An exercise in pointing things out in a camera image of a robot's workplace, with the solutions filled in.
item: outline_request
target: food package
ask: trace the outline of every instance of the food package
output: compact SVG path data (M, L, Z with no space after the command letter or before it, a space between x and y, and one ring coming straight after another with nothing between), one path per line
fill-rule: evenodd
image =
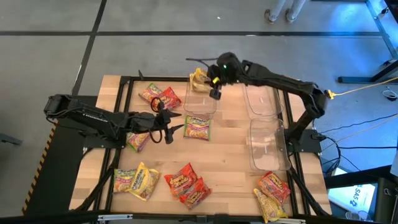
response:
M279 205L283 205L290 194L287 184L279 179L272 171L267 172L258 180L261 191L268 197L273 198Z
M188 163L177 174L165 175L164 179L169 185L173 196L179 197L198 180L198 176L193 171L191 163Z
M141 152L144 146L147 144L149 140L149 133L144 134L127 134L127 143L131 146L136 152Z
M148 169L143 162L137 168L129 192L139 199L147 201L155 190L160 173L155 169Z
M161 93L162 90L155 86L155 84L151 83L142 93L139 93L138 95L146 102L151 103L153 98Z
M210 119L185 117L184 137L210 140Z
M189 210L195 208L201 201L211 194L211 189L200 177L184 194L180 196L180 202L188 207Z
M260 190L254 189L254 194L259 202L261 214L264 222L277 221L279 218L288 218L281 205L278 205L275 200L264 195Z
M113 175L113 192L127 192L130 189L132 180L136 174L136 169L121 170L115 169Z
M166 109L171 110L172 108L181 104L181 100L174 93L174 91L171 87L168 87L165 91L163 91L161 94L157 95L156 97L158 97L158 98L160 98L160 100L162 100L162 102L164 103L165 110ZM154 104L151 105L153 108L155 108L155 111L157 111L158 104L159 104L159 101L154 100Z
M197 92L209 92L211 90L211 86L205 84L207 79L208 77L206 72L201 68L197 68L194 73L189 74L191 90Z

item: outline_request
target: concrete floor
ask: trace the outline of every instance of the concrete floor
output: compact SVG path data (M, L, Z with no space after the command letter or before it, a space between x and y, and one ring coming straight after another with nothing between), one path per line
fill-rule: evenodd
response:
M3 0L0 30L91 30L100 2ZM371 2L377 12L384 8L383 1ZM378 31L363 3L309 1L295 23L286 24L281 14L269 25L263 13L271 4L265 0L114 0L108 1L99 29ZM397 47L398 25L391 14L381 21ZM0 217L21 214L50 131L42 109L49 95L70 93L87 41L87 37L0 37L0 133L24 140L16 147L0 144ZM337 84L338 76L374 75L391 58L380 37L97 37L80 94L97 95L105 74L137 75L140 69L144 75L184 76L198 66L186 62L186 57L217 57L226 51L334 92L362 86ZM398 86L390 87L398 92ZM316 120L317 129L396 113L398 101L386 100L381 95L385 89L377 86L330 101L326 115ZM328 135L339 139L372 125ZM398 119L340 145L396 146L397 126ZM391 164L395 150L345 149L343 155L360 169L370 169ZM323 153L325 159L335 156L332 147ZM355 170L344 159L341 166Z

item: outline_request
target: shoe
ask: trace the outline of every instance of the shoe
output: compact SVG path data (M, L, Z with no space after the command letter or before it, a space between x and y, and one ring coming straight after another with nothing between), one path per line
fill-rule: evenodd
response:
M264 13L264 17L266 18L266 21L268 21L269 24L274 24L274 21L269 19L270 13L271 13L271 11L269 9L267 9L266 12Z
M289 19L289 17L288 17L289 11L290 11L290 9L286 9L286 12L285 12L285 19L286 19L286 22L288 22L288 23L293 23L296 19Z

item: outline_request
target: wooden table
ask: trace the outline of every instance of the wooden table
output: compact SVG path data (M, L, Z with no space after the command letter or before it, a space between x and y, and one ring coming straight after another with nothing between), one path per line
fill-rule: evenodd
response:
M113 111L119 81L120 76L104 76L96 103L97 107ZM138 93L149 83L134 82L130 111L151 112L149 105L138 96ZM172 118L171 125L183 124L186 114L183 103L187 84L185 82L154 83L163 90L171 86L183 101L181 106L174 109L175 112L181 113L183 116ZM147 167L160 171L162 177L147 202L130 193L114 194L112 212L202 215L228 213L230 215L261 216L252 191L257 187L256 180L264 172L256 172L250 168L249 149L246 145L250 119L245 107L243 88L241 85L226 86L223 87L222 92L223 96L218 102L217 111L212 120L211 141L184 139L183 128L181 128L175 132L172 144L166 145L164 140L159 144L149 141L139 154L128 148L122 150L120 169L133 169L143 162ZM290 95L289 98L294 120L297 120L304 111L303 103L295 95ZM124 95L120 111L124 108L125 99ZM284 121L287 126L286 114L284 114ZM79 206L98 183L103 155L104 149L93 149L82 160L70 209ZM311 153L301 153L300 155L307 188L322 208L331 213L319 159ZM213 189L213 193L192 211L188 211L184 204L173 199L169 186L163 178L165 174L175 174L188 162L191 162L198 176L202 176L205 183ZM282 180L287 181L286 171L277 171L276 174ZM100 208L104 208L108 184L104 187ZM303 213L302 200L297 186L295 192L298 210ZM289 215L292 214L289 198L285 202L284 208Z

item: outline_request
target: clear plastic bin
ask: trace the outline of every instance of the clear plastic bin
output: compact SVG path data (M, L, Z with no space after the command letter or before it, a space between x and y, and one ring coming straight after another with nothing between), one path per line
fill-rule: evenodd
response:
M187 82L184 110L192 115L211 117L217 110L217 101L209 96L211 88L206 91L196 91L191 85L191 79Z
M275 88L243 85L243 93L251 119L273 117L283 111Z
M290 168L281 120L252 119L248 143L252 170L288 170Z

